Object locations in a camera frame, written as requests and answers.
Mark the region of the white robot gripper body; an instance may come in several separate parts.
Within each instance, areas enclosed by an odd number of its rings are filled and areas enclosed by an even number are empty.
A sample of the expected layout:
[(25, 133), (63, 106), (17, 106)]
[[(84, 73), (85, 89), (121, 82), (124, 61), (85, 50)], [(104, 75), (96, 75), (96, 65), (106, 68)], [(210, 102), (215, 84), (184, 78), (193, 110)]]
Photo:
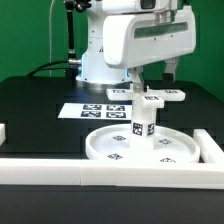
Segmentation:
[(195, 17), (190, 6), (171, 23), (156, 24), (155, 15), (110, 15), (103, 24), (103, 53), (111, 68), (128, 69), (185, 54), (196, 46)]

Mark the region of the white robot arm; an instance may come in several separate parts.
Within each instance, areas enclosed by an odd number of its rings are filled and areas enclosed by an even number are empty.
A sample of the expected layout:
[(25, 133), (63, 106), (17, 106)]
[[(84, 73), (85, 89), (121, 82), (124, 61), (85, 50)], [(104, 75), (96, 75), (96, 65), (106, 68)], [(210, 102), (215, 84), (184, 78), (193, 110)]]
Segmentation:
[(163, 61), (162, 78), (175, 80), (178, 59), (196, 46), (192, 7), (184, 0), (87, 0), (88, 45), (77, 84), (124, 88), (142, 66)]

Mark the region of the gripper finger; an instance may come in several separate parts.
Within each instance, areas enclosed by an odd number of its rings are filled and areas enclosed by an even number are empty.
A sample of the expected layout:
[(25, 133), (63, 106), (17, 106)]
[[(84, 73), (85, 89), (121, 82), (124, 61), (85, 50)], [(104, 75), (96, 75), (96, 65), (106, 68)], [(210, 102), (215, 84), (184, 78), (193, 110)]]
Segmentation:
[(133, 91), (135, 93), (141, 93), (144, 89), (144, 80), (142, 77), (143, 67), (133, 67), (128, 69), (128, 74), (132, 81)]
[(178, 62), (179, 62), (178, 57), (165, 60), (165, 71), (162, 74), (162, 78), (165, 83), (175, 82)]

